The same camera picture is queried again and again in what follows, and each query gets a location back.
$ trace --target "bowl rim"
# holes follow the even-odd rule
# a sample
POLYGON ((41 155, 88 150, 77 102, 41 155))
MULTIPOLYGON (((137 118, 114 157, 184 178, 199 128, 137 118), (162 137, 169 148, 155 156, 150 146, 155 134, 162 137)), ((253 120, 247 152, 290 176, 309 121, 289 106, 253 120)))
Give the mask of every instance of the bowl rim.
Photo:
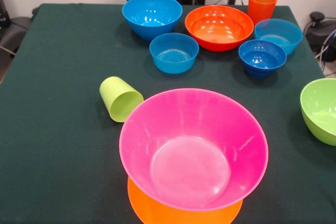
POLYGON ((211 44, 214 44, 214 45, 229 45, 229 44, 233 44, 233 43, 239 43, 241 41, 246 40, 249 36, 251 36, 251 34, 253 33, 253 30, 254 30, 254 23, 253 23, 252 19, 246 13, 244 13, 243 11, 241 11, 241 10, 239 10, 237 8, 233 8, 233 7, 226 6, 226 5, 205 5, 205 6, 201 6, 201 7, 195 8, 191 12, 189 12, 187 14, 187 16, 185 17, 185 19, 184 19, 184 26, 187 29, 188 33, 191 34, 193 37, 197 38, 197 40, 200 40, 200 41, 203 41, 203 42, 206 42, 206 43, 211 43, 211 44), (201 39, 201 38, 197 37, 194 33, 192 33, 189 30, 189 28, 187 26, 187 19, 191 15, 191 13, 196 12, 196 11, 198 11, 200 9, 209 8, 209 7, 216 7, 216 8, 221 8, 221 9, 234 9, 236 12, 242 13, 243 16, 245 16, 250 21, 250 23, 252 24, 252 30, 250 32, 248 32, 248 35, 246 35, 244 38, 242 38, 240 40, 237 40, 237 41, 232 41, 230 43, 212 42, 212 41, 204 40, 204 39, 201 39))
POLYGON ((303 40, 303 32, 301 31, 300 27, 288 20, 284 20, 284 19, 280 19, 280 18, 268 18, 268 19, 264 19, 264 20, 261 20, 259 21, 256 26, 255 26, 255 29, 254 29, 254 34, 256 35, 255 37, 260 37, 261 36, 257 33, 257 29, 262 29, 262 28, 258 28, 258 26, 260 26, 262 23, 266 23, 266 22, 273 22, 273 21, 280 21, 282 23, 285 23, 285 24, 288 24, 290 25, 292 28, 294 28, 296 31, 299 31, 300 32, 300 39, 295 42, 295 43, 291 43, 290 45, 284 45, 283 47, 291 47, 291 46, 298 46, 300 44, 300 42, 303 40))
POLYGON ((240 46, 239 46, 239 49, 238 49, 238 54, 239 54, 239 58, 242 60, 243 63, 253 67, 253 68, 257 68, 257 69, 260 69, 260 70, 276 70, 278 68, 281 68, 287 61, 287 54, 286 52, 280 47, 278 46, 277 44, 275 44, 274 42, 271 42, 271 41, 267 41, 267 40, 263 40, 263 39, 251 39, 251 40, 248 40, 244 43, 242 43, 240 46), (273 45, 274 47, 277 47, 278 49, 280 49, 281 53, 283 55, 285 55, 285 60, 278 66, 276 67, 273 67, 273 68, 262 68, 262 67, 259 67, 259 66, 256 66, 256 65, 252 65, 250 63, 248 63, 241 55, 240 53, 240 50, 241 50, 241 47, 248 44, 248 43, 251 43, 251 42, 262 42, 262 43, 270 43, 271 45, 273 45))
POLYGON ((305 90, 310 86, 312 85, 313 83, 316 83, 316 82, 325 82, 325 81, 329 81, 329 82, 335 82, 336 83, 336 79, 335 78, 320 78, 320 79, 317 79, 317 80, 313 80, 311 82, 309 82, 308 84, 306 84, 303 89, 301 90, 301 93, 300 93, 300 105, 301 105, 301 109, 302 111, 305 113, 305 115, 309 118, 309 120, 316 126, 318 127, 319 129, 323 130, 324 132, 327 132, 328 134, 332 135, 332 136, 336 136, 336 134, 333 134, 331 133, 329 130, 319 126, 318 124, 316 124, 314 122, 314 120, 311 118, 310 114, 307 113, 307 110, 304 108, 303 104, 302 104, 302 97, 303 97, 303 93, 305 92, 305 90))
POLYGON ((167 23, 167 24, 159 25, 159 26, 146 26, 146 25, 140 25, 140 24, 138 24, 138 23, 136 23, 136 22, 130 20, 130 19, 125 15, 125 12, 124 12, 124 8, 125 8, 125 6, 126 6, 127 4, 133 2, 133 1, 136 1, 136 0, 128 0, 128 1, 122 6, 121 11, 122 11, 122 15, 124 16, 124 18, 125 18, 128 22, 130 22, 130 23, 132 23, 132 24, 134 24, 134 25, 138 25, 138 26, 143 26, 143 27, 164 27, 164 26, 168 26, 168 25, 170 25, 170 24, 172 24, 172 23, 178 21, 178 20, 181 18, 182 13, 183 13, 182 5, 181 5, 177 0, 173 0, 173 2, 175 2, 175 3, 177 4, 177 6, 178 6, 178 8, 179 8, 179 11, 180 11, 180 13, 179 13, 179 15, 177 16, 176 19, 170 21, 170 22, 167 23))
POLYGON ((151 53, 151 55, 152 55, 153 58, 155 58, 155 59, 157 59, 157 60, 159 60, 159 61, 161 61, 161 62, 166 62, 166 63, 170 63, 170 64, 180 64, 180 63, 184 63, 184 62, 188 62, 188 61, 194 60, 194 59, 197 57, 198 53, 199 53, 199 45, 198 45, 197 41, 196 41, 193 37, 188 36, 188 35, 186 35, 186 34, 181 34, 181 33, 166 33, 166 34, 161 34, 161 35, 159 35, 159 36, 156 36, 156 37, 151 41, 151 43, 149 44, 149 51, 150 51, 150 53, 151 53), (189 59, 187 59, 187 60, 184 60, 184 61, 179 61, 179 62, 170 62, 170 61, 166 61, 166 60, 162 60, 162 59, 158 58, 156 55, 154 55, 154 54, 152 53, 152 46, 153 46, 153 43, 154 43, 157 39, 160 39, 160 37, 166 37, 166 36, 180 36, 180 37, 184 37, 184 38, 189 39, 189 40, 190 40, 190 44, 193 43, 193 44, 196 46, 196 48, 197 48, 196 53, 195 53, 191 58, 189 58, 189 59))
POLYGON ((131 178, 131 180, 135 183, 135 185, 137 187, 139 187, 144 193, 146 193, 149 197, 155 199, 156 201, 166 205, 166 206, 170 206, 170 207, 173 207, 173 208, 178 208, 178 209, 181 209, 181 210, 187 210, 187 211, 212 211, 212 210, 218 210, 218 209, 222 209, 224 207, 228 207, 228 206, 231 206, 237 202, 239 202, 240 200, 242 199, 245 199, 248 195, 250 195, 257 187, 258 185, 260 184, 260 182, 262 181, 265 173, 266 173, 266 170, 267 170, 267 166, 268 166, 268 161, 269 161, 269 147, 268 147, 268 142, 267 142, 267 138, 266 138, 266 135, 265 135, 265 132, 263 130, 263 128, 261 127, 260 123, 258 122, 258 120, 255 118, 255 116, 247 109, 245 108, 242 104, 240 104, 239 102, 237 102, 236 100, 228 97, 227 95, 224 95, 224 94, 221 94, 221 93, 218 93, 218 92, 215 92, 215 91, 211 91, 211 90, 207 90, 207 89, 198 89, 198 88, 178 88, 178 89, 171 89, 171 90, 166 90, 166 91, 163 91, 163 92, 160 92, 160 93, 157 93, 149 98, 147 98, 145 101, 143 101, 140 105, 138 105, 131 113, 130 115, 127 117, 126 121, 124 122, 124 125, 122 126, 122 129, 121 129, 121 132, 120 132, 120 137, 119 137, 119 156, 120 156, 120 159, 121 159, 121 163, 122 163, 122 166, 124 168, 124 170, 126 171, 127 175, 131 178), (193 91, 201 91, 201 92, 205 92, 205 93, 211 93, 211 94, 215 94, 217 96, 221 96, 221 97, 225 97, 229 100, 231 100, 232 102, 236 103, 240 108, 242 108, 248 115, 250 115, 250 118, 256 123, 258 129, 260 130, 260 133, 261 133, 261 137, 263 139, 263 143, 264 143, 264 148, 265 148, 265 163, 263 165, 263 168, 262 168, 262 171, 261 171, 261 174, 258 178, 258 180, 255 182, 255 184, 253 185, 253 187, 251 187, 251 189, 247 192, 245 192, 241 197, 237 198, 236 200, 234 200, 233 202, 230 202, 229 204, 226 204, 226 205, 221 205, 221 206, 217 206, 217 207, 212 207, 212 208, 186 208, 186 207, 179 207, 179 206, 176 206, 174 204, 171 204, 169 202, 165 202, 164 200, 162 200, 161 198, 157 198, 156 196, 152 195, 151 193, 149 193, 147 190, 145 190, 141 185, 139 185, 139 183, 137 182, 137 180, 134 179, 134 177, 129 173, 128 169, 126 168, 125 166, 125 161, 124 161, 124 158, 123 158, 123 151, 122 151, 122 138, 123 138, 123 135, 124 135, 124 131, 125 131, 125 126, 129 123, 130 121, 130 118, 132 118, 132 115, 133 113, 136 113, 137 110, 139 110, 139 108, 141 107, 141 105, 147 103, 148 101, 152 100, 152 99, 155 99, 156 97, 158 96, 161 96, 162 94, 164 93, 172 93, 172 92, 178 92, 179 90, 183 90, 183 91, 188 91, 188 90, 193 90, 193 91))

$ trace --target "lime green cup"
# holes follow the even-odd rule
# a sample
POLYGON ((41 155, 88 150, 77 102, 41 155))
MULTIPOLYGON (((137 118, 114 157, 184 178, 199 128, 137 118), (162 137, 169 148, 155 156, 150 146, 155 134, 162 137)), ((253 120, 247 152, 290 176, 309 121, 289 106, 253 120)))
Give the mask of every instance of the lime green cup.
POLYGON ((311 133, 320 141, 336 146, 336 79, 312 81, 301 91, 301 111, 311 133))
POLYGON ((129 114, 143 102, 143 96, 116 76, 106 78, 99 93, 110 117, 116 122, 125 122, 129 114))

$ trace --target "pink bowl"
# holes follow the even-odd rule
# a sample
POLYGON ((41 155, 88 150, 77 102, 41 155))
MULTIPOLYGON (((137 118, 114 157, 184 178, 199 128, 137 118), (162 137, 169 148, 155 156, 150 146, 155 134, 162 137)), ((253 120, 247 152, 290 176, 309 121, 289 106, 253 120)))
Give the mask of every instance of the pink bowl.
POLYGON ((128 117, 121 162, 134 183, 170 207, 210 211, 247 197, 268 162, 265 134, 233 99, 203 89, 154 95, 128 117))

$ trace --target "orange cup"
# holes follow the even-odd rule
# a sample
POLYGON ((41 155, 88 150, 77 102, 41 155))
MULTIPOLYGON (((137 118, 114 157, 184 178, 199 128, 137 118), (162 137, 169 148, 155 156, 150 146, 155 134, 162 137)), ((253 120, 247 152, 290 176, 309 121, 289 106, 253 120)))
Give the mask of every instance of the orange cup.
POLYGON ((247 14, 256 25, 272 16, 277 0, 248 0, 247 14))
POLYGON ((132 208, 144 224, 229 224, 238 215, 243 200, 219 210, 192 212, 168 207, 147 196, 128 178, 132 208))

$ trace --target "green bowl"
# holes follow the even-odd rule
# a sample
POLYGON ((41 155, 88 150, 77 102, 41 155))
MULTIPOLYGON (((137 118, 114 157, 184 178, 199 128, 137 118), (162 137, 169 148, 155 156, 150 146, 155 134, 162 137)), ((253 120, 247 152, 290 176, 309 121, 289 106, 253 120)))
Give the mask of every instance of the green bowl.
POLYGON ((312 81, 301 91, 301 111, 311 133, 320 141, 336 146, 336 79, 312 81))

